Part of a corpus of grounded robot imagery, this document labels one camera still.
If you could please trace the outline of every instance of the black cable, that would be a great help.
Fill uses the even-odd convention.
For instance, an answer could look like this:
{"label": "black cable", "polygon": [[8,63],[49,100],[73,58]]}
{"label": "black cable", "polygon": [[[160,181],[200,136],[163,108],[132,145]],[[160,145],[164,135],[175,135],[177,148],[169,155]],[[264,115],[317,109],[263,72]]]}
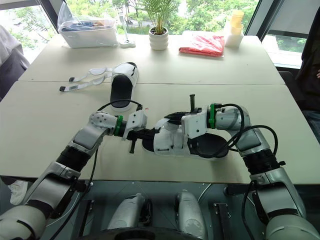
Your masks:
{"label": "black cable", "polygon": [[217,155],[219,153],[221,153],[232,141],[234,141],[237,137],[241,136],[243,133],[251,130],[251,129],[267,129],[269,130],[274,137],[274,149],[273,149],[273,154],[276,155],[277,154],[277,150],[278,150],[278,137],[276,132],[269,126],[266,125],[254,125],[254,126],[248,126],[246,127],[243,131],[239,131],[237,134],[233,135],[218,151],[216,151],[214,154],[212,155],[203,155],[203,154],[199,154],[200,157],[205,158],[205,159],[210,159],[210,158],[216,158]]}
{"label": "black cable", "polygon": [[[245,114],[244,114],[243,109],[239,105],[233,104],[233,103],[223,104],[221,107],[222,108],[224,108],[224,107],[235,107],[235,108],[237,108],[239,110],[240,116],[241,116],[241,125],[240,125],[239,132],[242,132],[245,129]],[[230,146],[228,146],[228,148],[230,149],[234,145],[236,145],[237,142],[240,140],[240,138],[241,138],[241,134],[233,141],[233,143]]]}
{"label": "black cable", "polygon": [[131,102],[131,103],[137,104],[138,106],[142,106],[139,102],[133,101],[133,100],[131,100],[131,99],[119,99],[119,100],[114,100],[114,101],[111,101],[111,102],[103,105],[103,106],[100,107],[97,111],[101,111],[102,109],[106,108],[107,106],[109,106],[109,105],[111,105],[111,104],[114,104],[114,103],[118,103],[118,102]]}
{"label": "black cable", "polygon": [[82,194],[82,196],[79,198],[79,200],[77,201],[77,203],[74,205],[73,209],[71,210],[70,214],[66,217],[66,219],[64,220],[64,222],[62,223],[62,225],[59,227],[59,229],[52,235],[52,237],[50,238],[50,240],[54,240],[58,234],[61,232],[61,230],[66,226],[66,224],[68,223],[68,221],[70,220],[70,218],[72,217],[72,215],[75,213],[77,207],[80,205],[82,199],[84,199],[84,197],[87,195],[87,193],[90,190],[90,183],[92,182],[92,179],[94,177],[94,173],[95,173],[95,169],[96,169],[96,164],[97,164],[97,156],[98,156],[98,149],[96,149],[95,151],[95,155],[94,155],[94,162],[93,162],[93,167],[92,167],[92,171],[91,171],[91,176],[89,179],[89,182]]}
{"label": "black cable", "polygon": [[251,130],[251,129],[267,129],[267,130],[269,130],[269,131],[272,133],[273,138],[274,138],[273,155],[276,156],[277,151],[278,151],[279,142],[278,142],[278,136],[277,136],[275,130],[273,130],[271,127],[266,126],[266,125],[254,125],[254,126],[248,126],[248,127],[246,127],[246,128],[242,131],[242,134],[245,133],[245,132],[247,132],[247,131],[249,131],[249,130]]}
{"label": "black cable", "polygon": [[255,240],[254,235],[252,234],[248,224],[247,224],[247,220],[246,220],[246,202],[247,202],[247,198],[248,198],[248,194],[252,188],[252,186],[254,185],[254,181],[251,181],[248,187],[248,190],[246,191],[246,193],[244,194],[243,200],[242,200],[242,206],[241,206],[241,218],[242,218],[242,222],[243,225],[246,229],[246,231],[248,232],[248,235],[250,237],[250,240]]}

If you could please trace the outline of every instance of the white plastic basket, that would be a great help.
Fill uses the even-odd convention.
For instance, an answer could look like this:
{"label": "white plastic basket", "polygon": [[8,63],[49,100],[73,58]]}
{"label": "white plastic basket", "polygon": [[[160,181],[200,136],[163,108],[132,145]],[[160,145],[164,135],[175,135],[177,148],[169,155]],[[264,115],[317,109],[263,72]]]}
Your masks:
{"label": "white plastic basket", "polygon": [[[64,22],[63,27],[68,27],[73,23],[73,21]],[[59,28],[59,33],[73,49],[111,47],[118,44],[116,25],[95,27],[94,30],[83,31],[61,31],[63,27]]]}

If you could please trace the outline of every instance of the window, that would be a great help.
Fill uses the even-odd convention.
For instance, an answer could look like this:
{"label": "window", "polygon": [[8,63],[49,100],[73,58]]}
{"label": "window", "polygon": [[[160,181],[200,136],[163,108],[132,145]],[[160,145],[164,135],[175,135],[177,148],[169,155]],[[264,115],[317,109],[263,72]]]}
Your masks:
{"label": "window", "polygon": [[0,24],[21,42],[30,63],[57,33],[40,5],[1,10]]}
{"label": "window", "polygon": [[[184,30],[218,32],[225,26],[227,16],[234,9],[244,11],[243,25],[246,30],[259,0],[174,0],[176,10],[165,23],[169,34],[180,35]],[[67,0],[71,12],[77,16],[103,17],[108,13],[117,19],[123,13],[127,31],[132,34],[148,34],[153,25],[143,11],[141,0]],[[117,30],[123,34],[118,21]]]}
{"label": "window", "polygon": [[299,69],[319,0],[284,0],[262,41],[276,67]]}
{"label": "window", "polygon": [[267,34],[262,44],[277,67],[299,69],[306,38]]}

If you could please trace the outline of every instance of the white flower pot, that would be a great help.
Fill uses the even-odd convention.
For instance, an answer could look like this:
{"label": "white flower pot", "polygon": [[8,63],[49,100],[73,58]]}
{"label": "white flower pot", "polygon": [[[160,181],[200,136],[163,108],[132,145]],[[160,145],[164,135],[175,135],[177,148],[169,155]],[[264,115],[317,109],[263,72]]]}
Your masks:
{"label": "white flower pot", "polygon": [[149,40],[150,40],[150,47],[153,50],[165,50],[168,47],[168,40],[169,40],[169,32],[168,29],[165,29],[165,33],[161,34],[161,35],[155,35],[153,33],[151,33],[151,30],[154,27],[150,28],[149,30]]}

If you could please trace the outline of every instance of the person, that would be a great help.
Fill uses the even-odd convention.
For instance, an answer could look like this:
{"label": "person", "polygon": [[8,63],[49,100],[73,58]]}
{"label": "person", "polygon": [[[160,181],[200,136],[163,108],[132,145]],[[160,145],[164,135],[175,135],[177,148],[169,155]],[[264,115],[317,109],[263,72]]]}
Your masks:
{"label": "person", "polygon": [[[320,84],[320,69],[317,70],[316,78],[319,79],[318,81]],[[312,107],[310,110],[303,110],[302,113],[320,144],[320,110],[316,110]]]}
{"label": "person", "polygon": [[296,76],[303,94],[299,107],[320,143],[320,7],[315,14],[301,59],[302,65]]}
{"label": "person", "polygon": [[[0,102],[29,65],[21,43],[0,25]],[[10,203],[19,205],[26,195],[28,183],[4,176],[1,180],[11,190]]]}

